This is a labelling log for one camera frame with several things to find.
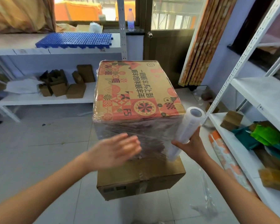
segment gold curtain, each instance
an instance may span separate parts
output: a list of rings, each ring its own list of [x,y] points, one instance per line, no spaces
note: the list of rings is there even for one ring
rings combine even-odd
[[[193,37],[187,66],[179,83],[200,85],[237,0],[207,0],[201,24]]]
[[[54,0],[0,0],[0,33],[49,33],[56,29]]]

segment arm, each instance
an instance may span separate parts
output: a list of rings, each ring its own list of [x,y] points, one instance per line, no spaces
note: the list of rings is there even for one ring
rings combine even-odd
[[[126,133],[99,141],[63,168],[0,204],[0,224],[30,224],[75,182],[88,173],[119,166],[141,151],[136,136]]]
[[[210,158],[199,137],[199,130],[200,128],[193,134],[189,143],[182,144],[172,141],[172,144],[183,150],[205,170],[241,224],[280,224],[280,218],[273,211],[238,182],[229,177]]]

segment blue plastic mat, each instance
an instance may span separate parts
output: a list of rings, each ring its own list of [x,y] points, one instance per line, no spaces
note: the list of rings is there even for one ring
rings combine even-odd
[[[45,38],[35,43],[37,48],[110,48],[113,39],[110,33],[80,33],[65,32],[51,33]]]

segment hand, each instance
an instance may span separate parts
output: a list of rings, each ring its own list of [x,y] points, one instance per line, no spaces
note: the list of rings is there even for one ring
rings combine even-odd
[[[206,152],[202,140],[199,136],[200,127],[194,132],[190,141],[187,144],[182,144],[173,140],[171,143],[183,150],[190,158],[195,160],[198,164],[206,160],[209,156]]]
[[[122,133],[109,139],[100,140],[82,154],[88,172],[120,166],[141,151],[137,136],[128,137]]]

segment printed cardboard box top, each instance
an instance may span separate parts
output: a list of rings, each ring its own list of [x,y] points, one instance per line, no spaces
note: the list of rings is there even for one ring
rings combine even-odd
[[[93,120],[183,115],[185,109],[157,61],[102,61]]]

